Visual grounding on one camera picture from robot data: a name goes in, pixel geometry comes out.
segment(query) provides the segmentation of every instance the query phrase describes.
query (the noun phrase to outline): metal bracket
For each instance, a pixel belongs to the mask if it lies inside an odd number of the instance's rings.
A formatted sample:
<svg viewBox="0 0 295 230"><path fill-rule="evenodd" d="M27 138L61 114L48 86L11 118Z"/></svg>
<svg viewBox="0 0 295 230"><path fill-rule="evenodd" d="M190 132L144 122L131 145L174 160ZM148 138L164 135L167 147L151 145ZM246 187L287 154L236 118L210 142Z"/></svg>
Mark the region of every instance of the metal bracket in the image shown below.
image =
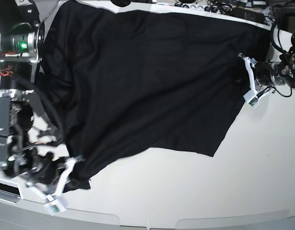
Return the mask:
<svg viewBox="0 0 295 230"><path fill-rule="evenodd" d="M250 90L243 96L245 101L250 104L253 108L256 108L259 105L260 99L274 92L274 89L269 89L263 95L258 97L258 90L256 89L255 76L252 68L255 68L257 61L252 58L246 57L244 54L239 53L238 57L242 58L245 63L245 67L248 71Z"/></svg>

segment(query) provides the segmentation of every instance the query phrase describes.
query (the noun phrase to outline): black cloth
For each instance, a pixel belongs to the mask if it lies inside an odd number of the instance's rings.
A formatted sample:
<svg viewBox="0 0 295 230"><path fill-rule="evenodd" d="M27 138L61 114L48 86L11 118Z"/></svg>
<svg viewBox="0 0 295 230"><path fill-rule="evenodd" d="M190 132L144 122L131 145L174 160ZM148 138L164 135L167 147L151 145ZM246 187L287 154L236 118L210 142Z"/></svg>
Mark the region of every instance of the black cloth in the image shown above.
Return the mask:
<svg viewBox="0 0 295 230"><path fill-rule="evenodd" d="M44 45L38 82L64 122L72 179L149 147L213 156L244 104L242 52L265 60L270 32L181 13L108 10L68 1Z"/></svg>

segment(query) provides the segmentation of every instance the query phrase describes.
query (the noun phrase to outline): cable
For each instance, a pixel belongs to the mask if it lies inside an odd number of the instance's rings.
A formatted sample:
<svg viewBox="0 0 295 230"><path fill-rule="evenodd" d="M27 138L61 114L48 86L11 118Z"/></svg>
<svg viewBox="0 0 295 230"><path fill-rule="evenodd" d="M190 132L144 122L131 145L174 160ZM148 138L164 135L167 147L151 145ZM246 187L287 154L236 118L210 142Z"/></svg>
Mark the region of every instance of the cable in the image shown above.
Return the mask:
<svg viewBox="0 0 295 230"><path fill-rule="evenodd" d="M288 59L288 56L287 56L286 51L283 49L283 46L282 46L282 43L281 43L281 40L280 40L280 26L278 26L278 30L277 30L277 39L278 39L278 43L280 44L280 47L281 47L281 50L282 50L283 56L284 56L286 62L288 63L289 69L292 70L291 63L290 63L290 61L289 61L289 59Z"/></svg>
<svg viewBox="0 0 295 230"><path fill-rule="evenodd" d="M286 12L282 17L295 17L295 12ZM273 36L275 27L279 24L279 21L280 20L275 17L275 22L272 24L272 27L270 30L270 39L271 39L272 46L274 46L275 49L277 49L281 53L285 53L285 51L276 44L276 42L274 40L274 36Z"/></svg>
<svg viewBox="0 0 295 230"><path fill-rule="evenodd" d="M268 86L267 88L265 88L263 91L260 92L261 95L263 95L266 92L266 90L269 89L269 88L272 88L275 91L277 91L278 94L281 95L282 97L291 97L292 96L292 88L291 87L290 87L290 94L289 95L284 95L281 92L279 92L274 86Z"/></svg>
<svg viewBox="0 0 295 230"><path fill-rule="evenodd" d="M274 20L272 17L270 17L270 16L268 16L268 15L265 15L265 17L268 18L272 23L275 22L275 20Z"/></svg>
<svg viewBox="0 0 295 230"><path fill-rule="evenodd" d="M41 91L39 90L39 88L34 85L33 83L31 83L30 81L26 80L25 78L22 78L20 76L13 76L13 75L9 75L8 77L10 77L12 80L17 81L19 84L23 85L24 87L34 90L40 97L41 101L43 102L44 106L48 109L48 111L51 113L50 115L53 116L57 127L60 131L60 138L57 141L52 141L49 143L40 143L40 144L32 144L29 145L23 149L18 150L17 152L23 152L25 150L31 149L31 148L36 148L38 146L50 146L50 147L57 147L60 144L63 143L63 124L60 120L60 117L55 109L55 107L52 105L52 103L50 102L50 100L47 98L47 96Z"/></svg>
<svg viewBox="0 0 295 230"><path fill-rule="evenodd" d="M285 4L283 5L283 7L286 7L288 4L295 2L295 0L288 0L287 2L285 2Z"/></svg>
<svg viewBox="0 0 295 230"><path fill-rule="evenodd" d="M6 55L15 55L16 53L5 53L5 54L2 54L2 56L6 56ZM1 76L9 76L9 75L12 75L13 74L13 71L11 71L11 68L12 66L8 66L6 69L0 69L0 75Z"/></svg>
<svg viewBox="0 0 295 230"><path fill-rule="evenodd" d="M218 10L219 11L221 11L220 9L222 8L223 10L224 10L224 7L226 7L226 6L228 6L229 8L230 8L230 12L229 13L227 13L227 12L225 12L227 15L231 15L232 14L232 10L233 10L233 7L232 7L232 5L231 4L233 4L233 3L236 3L236 2L238 2L239 0L237 0L237 1L232 1L232 2L230 2L230 3L227 3L227 4L225 4L225 5L222 5Z"/></svg>
<svg viewBox="0 0 295 230"><path fill-rule="evenodd" d="M44 23L51 16L51 14L53 13L53 11L56 10L56 8L59 5L59 2L60 2L60 0L57 0L56 5L52 8L52 10L49 12L49 14L43 19L43 21L41 22L41 24Z"/></svg>

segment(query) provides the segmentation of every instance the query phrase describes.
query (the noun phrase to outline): red wire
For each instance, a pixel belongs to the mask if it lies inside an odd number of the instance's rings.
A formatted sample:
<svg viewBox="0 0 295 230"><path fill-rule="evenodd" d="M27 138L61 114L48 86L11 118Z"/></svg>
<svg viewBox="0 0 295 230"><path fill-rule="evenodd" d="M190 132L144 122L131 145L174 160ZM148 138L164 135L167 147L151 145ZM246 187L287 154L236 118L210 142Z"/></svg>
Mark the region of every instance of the red wire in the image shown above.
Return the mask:
<svg viewBox="0 0 295 230"><path fill-rule="evenodd" d="M16 53L4 53L2 54L2 56L6 56L6 55L14 55ZM10 69L12 68L12 66L8 66L6 69L0 69L0 75L1 76L9 76L13 74L13 71L10 71Z"/></svg>

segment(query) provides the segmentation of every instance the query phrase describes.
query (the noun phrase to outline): white plastic part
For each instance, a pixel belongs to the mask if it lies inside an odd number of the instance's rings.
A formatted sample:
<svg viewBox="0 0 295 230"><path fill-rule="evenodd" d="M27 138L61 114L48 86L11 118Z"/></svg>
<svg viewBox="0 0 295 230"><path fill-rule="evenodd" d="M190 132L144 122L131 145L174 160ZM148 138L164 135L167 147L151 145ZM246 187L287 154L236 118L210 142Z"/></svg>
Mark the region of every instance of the white plastic part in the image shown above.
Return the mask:
<svg viewBox="0 0 295 230"><path fill-rule="evenodd" d="M62 194L64 187L68 181L70 173L73 171L75 164L78 162L79 158L69 158L66 162L66 168L61 174L55 193L46 195L41 189L34 183L27 181L26 185L32 189L40 198L46 201L45 209L46 211L54 216L58 212L66 211L67 202L63 199Z"/></svg>
<svg viewBox="0 0 295 230"><path fill-rule="evenodd" d="M62 172L58 184L57 184L57 188L55 193L53 194L53 196L61 196L64 190L64 187L68 181L68 177L70 175L70 173L72 172L72 170L74 169L75 164L77 163L77 159L76 158L69 158L65 164L66 164L66 169Z"/></svg>
<svg viewBox="0 0 295 230"><path fill-rule="evenodd" d="M240 54L239 56L244 60L245 68L248 71L249 84L250 84L250 87L251 87L251 89L246 94L244 94L243 97L244 97L244 100L248 104L250 104L253 108L256 108L259 105L260 99L267 96L267 95L269 95L270 93L274 92L274 89L270 88L268 91L266 91L262 96L260 96L258 98L257 95L258 95L259 92L256 89L254 72L253 72L252 67L251 67L252 64L256 63L256 60L255 59L250 59L249 57L245 57L245 56L243 56L243 54Z"/></svg>

